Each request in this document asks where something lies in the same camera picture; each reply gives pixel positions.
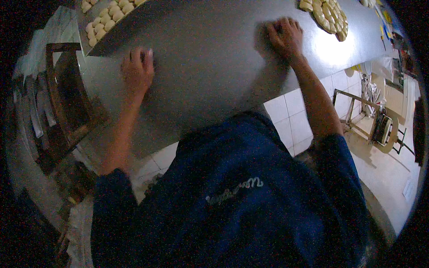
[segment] cloth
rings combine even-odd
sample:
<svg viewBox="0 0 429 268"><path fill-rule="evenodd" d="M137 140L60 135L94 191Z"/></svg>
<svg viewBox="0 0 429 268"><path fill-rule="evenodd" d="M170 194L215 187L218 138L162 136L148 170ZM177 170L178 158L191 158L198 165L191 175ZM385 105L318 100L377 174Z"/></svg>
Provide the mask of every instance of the cloth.
<svg viewBox="0 0 429 268"><path fill-rule="evenodd" d="M128 176L97 179L95 267L356 267L367 209L342 136L318 147L318 175L273 124L245 113L185 136L140 205Z"/></svg>

